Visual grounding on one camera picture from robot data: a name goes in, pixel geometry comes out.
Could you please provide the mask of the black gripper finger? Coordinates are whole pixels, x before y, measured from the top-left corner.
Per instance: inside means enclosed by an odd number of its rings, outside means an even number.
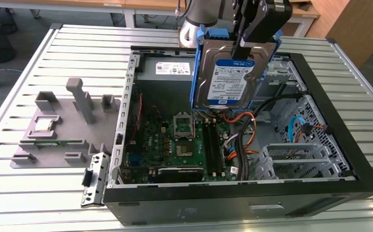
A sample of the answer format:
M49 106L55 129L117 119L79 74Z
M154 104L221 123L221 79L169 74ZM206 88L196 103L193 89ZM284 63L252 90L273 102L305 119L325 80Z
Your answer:
M282 28L284 24L288 22L288 20L292 18L293 15L293 6L290 1L288 0L268 0L269 4L269 13L268 13L268 20L266 20L266 29L262 30L265 35L265 41L244 41L237 40L236 36L236 42L234 42L234 49L233 49L233 58L234 59L246 59L250 54L250 49L245 47L245 45L250 43L268 43L270 42L274 34L278 32L278 30ZM236 1L233 1L233 9L237 12L237 4Z

